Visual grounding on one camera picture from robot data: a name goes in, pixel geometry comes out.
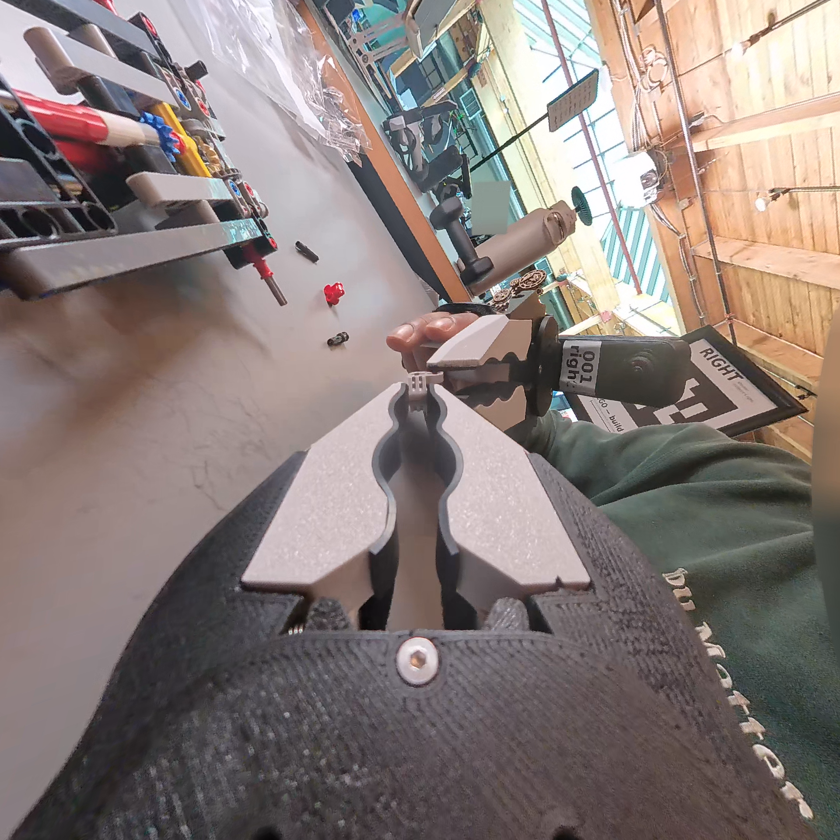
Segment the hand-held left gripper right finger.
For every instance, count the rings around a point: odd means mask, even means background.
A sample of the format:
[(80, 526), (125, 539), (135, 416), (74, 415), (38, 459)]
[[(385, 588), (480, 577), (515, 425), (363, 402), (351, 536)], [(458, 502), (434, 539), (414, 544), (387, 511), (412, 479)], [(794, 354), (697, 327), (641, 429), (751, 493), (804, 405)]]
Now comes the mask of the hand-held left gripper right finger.
[(522, 446), (441, 385), (428, 388), (427, 430), (443, 483), (436, 571), (445, 623), (477, 623), (501, 598), (591, 587)]

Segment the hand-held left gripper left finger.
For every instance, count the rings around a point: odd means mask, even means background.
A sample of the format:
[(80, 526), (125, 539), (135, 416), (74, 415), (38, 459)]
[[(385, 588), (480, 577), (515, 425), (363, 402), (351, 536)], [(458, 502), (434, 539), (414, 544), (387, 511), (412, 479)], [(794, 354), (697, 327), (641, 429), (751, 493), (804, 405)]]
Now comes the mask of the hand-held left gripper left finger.
[(304, 454), (244, 588), (332, 599), (360, 627), (388, 624), (399, 559), (392, 482), (407, 392), (407, 384), (388, 386)]

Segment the grey toy connector red pin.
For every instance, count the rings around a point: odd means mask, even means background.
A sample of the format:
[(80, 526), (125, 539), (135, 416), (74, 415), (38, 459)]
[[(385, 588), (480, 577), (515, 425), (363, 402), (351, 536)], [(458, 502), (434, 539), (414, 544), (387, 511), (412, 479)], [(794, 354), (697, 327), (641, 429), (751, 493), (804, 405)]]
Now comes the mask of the grey toy connector red pin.
[(424, 411), (427, 408), (429, 390), (432, 385), (442, 385), (443, 372), (415, 371), (406, 378), (406, 404), (409, 412)]

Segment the grey insulated bottle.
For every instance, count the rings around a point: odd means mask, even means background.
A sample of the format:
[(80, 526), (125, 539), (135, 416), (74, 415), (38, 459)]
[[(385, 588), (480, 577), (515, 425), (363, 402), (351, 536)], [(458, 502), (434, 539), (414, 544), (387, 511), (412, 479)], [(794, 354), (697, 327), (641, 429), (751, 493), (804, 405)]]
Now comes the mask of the grey insulated bottle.
[(493, 270), (482, 280), (465, 283), (469, 293), (477, 297), (551, 254), (572, 236), (577, 219), (574, 208), (559, 201), (510, 224), (506, 233), (491, 236), (476, 251), (478, 257), (491, 260)]

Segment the grey office chair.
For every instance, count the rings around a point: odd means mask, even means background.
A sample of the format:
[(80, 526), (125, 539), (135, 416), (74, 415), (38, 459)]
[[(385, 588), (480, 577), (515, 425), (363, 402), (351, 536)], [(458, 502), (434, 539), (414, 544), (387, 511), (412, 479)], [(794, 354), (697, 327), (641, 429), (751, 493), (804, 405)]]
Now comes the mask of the grey office chair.
[(456, 104), (445, 99), (425, 107), (400, 110), (390, 114), (382, 130), (393, 150), (421, 193), (433, 193), (441, 203), (461, 195), (471, 198), (469, 159), (458, 146), (450, 144), (428, 159), (424, 144), (438, 144), (450, 127)]

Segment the dark hanging sign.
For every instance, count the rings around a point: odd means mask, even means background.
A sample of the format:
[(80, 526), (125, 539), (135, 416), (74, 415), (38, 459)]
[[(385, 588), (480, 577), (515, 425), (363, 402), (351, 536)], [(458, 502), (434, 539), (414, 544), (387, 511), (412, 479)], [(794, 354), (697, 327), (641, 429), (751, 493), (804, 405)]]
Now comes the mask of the dark hanging sign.
[(590, 71), (547, 106), (547, 119), (551, 133), (560, 130), (566, 123), (582, 115), (596, 100), (601, 72)]

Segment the wooden gear model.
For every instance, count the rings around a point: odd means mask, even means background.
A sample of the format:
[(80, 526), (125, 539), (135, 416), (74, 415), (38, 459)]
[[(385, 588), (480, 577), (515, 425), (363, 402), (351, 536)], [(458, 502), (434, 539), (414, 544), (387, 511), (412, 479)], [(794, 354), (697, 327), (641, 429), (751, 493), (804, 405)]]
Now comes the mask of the wooden gear model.
[(543, 269), (531, 269), (523, 275), (514, 276), (490, 289), (489, 305), (498, 313), (509, 310), (511, 302), (525, 298), (534, 291), (540, 291), (548, 278)]

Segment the white ceiling device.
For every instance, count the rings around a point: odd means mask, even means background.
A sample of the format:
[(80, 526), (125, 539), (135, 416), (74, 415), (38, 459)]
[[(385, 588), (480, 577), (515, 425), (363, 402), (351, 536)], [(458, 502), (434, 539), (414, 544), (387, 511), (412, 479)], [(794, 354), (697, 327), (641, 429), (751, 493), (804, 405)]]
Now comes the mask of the white ceiling device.
[(613, 187), (616, 201), (627, 208), (644, 208), (658, 201), (662, 175), (649, 150), (628, 154), (615, 163)]

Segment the wooden edged workbench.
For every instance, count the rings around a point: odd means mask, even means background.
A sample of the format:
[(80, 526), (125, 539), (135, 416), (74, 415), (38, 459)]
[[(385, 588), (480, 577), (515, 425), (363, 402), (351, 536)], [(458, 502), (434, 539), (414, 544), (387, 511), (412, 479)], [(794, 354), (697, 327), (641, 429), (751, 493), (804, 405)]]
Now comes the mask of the wooden edged workbench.
[(342, 46), (333, 37), (333, 28), (314, 2), (297, 2), (296, 9), (308, 26), (316, 49), (323, 56), (333, 58), (339, 77), (338, 88), (345, 101), (353, 104), (370, 142), (370, 148), (361, 158), (362, 163), (349, 163), (350, 172), (368, 203), (420, 280), (447, 301), (470, 302), (471, 296), (438, 239), (438, 232), (428, 222), (431, 197), (417, 190), (376, 121), (385, 115), (383, 107), (344, 54)]

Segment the clear plastic bags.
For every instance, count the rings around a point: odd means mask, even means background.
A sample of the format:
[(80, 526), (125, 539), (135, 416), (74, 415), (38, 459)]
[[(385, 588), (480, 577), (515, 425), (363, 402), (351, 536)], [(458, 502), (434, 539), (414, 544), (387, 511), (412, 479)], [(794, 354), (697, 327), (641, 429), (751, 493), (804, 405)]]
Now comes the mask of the clear plastic bags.
[(371, 142), (334, 59), (313, 43), (293, 2), (198, 1), (213, 55), (294, 119), (313, 140), (362, 164)]

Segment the grey dumbbell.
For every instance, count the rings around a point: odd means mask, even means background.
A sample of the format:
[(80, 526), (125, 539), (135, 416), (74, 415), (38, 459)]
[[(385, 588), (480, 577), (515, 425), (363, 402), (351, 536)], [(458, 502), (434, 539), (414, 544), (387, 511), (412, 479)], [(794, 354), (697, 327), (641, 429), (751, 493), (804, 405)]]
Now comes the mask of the grey dumbbell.
[(465, 287), (471, 289), (483, 281), (493, 270), (494, 265), (489, 257), (480, 257), (476, 247), (472, 244), (466, 228), (460, 219), (464, 208), (456, 196), (449, 197), (436, 205), (428, 217), (432, 228), (446, 232), (463, 269), (458, 271), (459, 278)]

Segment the toy car chassis model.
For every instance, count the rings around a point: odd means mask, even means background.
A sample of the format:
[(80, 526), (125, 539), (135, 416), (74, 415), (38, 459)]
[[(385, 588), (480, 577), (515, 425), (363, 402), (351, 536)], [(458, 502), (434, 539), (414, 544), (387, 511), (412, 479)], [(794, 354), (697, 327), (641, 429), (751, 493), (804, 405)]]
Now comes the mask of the toy car chassis model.
[(61, 98), (2, 78), (2, 290), (37, 300), (224, 252), (287, 300), (266, 259), (268, 207), (227, 153), (202, 61), (113, 2), (2, 2)]

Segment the person's right hand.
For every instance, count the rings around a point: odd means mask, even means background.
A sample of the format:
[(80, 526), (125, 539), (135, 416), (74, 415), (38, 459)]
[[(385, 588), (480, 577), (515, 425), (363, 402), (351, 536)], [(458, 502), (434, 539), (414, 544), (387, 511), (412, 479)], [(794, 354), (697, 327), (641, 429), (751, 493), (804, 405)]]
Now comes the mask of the person's right hand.
[(473, 312), (428, 313), (395, 328), (385, 342), (390, 350), (401, 355), (406, 372), (426, 371), (427, 361), (436, 349), (479, 318)]

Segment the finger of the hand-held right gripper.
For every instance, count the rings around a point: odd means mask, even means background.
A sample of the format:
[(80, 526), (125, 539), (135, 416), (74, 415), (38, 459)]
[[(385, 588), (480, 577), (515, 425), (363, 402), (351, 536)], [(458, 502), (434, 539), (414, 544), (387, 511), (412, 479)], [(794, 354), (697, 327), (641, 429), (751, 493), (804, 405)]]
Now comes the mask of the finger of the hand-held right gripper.
[(532, 389), (529, 362), (515, 354), (483, 362), (443, 362), (444, 387), (465, 406), (502, 432), (519, 425), (528, 413)]
[(483, 316), (443, 343), (429, 358), (429, 370), (473, 370), (488, 363), (528, 358), (532, 321), (504, 314)]

